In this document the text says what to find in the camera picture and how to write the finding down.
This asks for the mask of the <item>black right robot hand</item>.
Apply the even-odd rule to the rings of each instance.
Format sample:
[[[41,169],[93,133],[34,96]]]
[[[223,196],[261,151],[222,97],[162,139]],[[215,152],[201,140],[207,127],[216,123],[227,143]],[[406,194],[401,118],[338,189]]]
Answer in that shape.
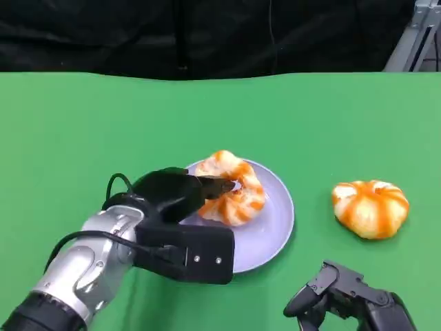
[[[373,288],[363,279],[359,272],[325,260],[318,274],[291,298],[283,314],[297,318],[300,330],[318,330],[328,312],[341,319],[355,318],[358,330],[417,330],[396,293]]]

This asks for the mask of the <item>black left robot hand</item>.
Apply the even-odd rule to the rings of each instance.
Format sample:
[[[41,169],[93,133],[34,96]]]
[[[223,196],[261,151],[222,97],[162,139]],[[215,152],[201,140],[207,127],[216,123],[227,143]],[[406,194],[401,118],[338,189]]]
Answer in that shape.
[[[165,223],[179,223],[199,211],[207,200],[231,192],[234,181],[212,175],[191,175],[185,168],[150,172],[132,186],[134,194],[151,203]]]

